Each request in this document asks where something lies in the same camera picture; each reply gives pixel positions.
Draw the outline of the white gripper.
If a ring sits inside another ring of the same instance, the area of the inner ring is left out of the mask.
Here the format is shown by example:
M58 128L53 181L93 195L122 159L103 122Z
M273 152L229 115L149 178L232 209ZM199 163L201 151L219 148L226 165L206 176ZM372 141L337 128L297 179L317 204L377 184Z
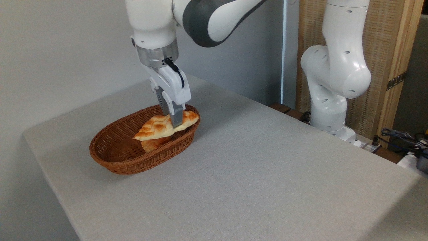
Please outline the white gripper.
M142 67L151 75L151 88L156 94L163 115L170 115L174 128L182 125L185 103L191 100L186 75L181 70L176 72L169 66L150 68L142 65ZM167 100L163 97L164 91L169 96Z

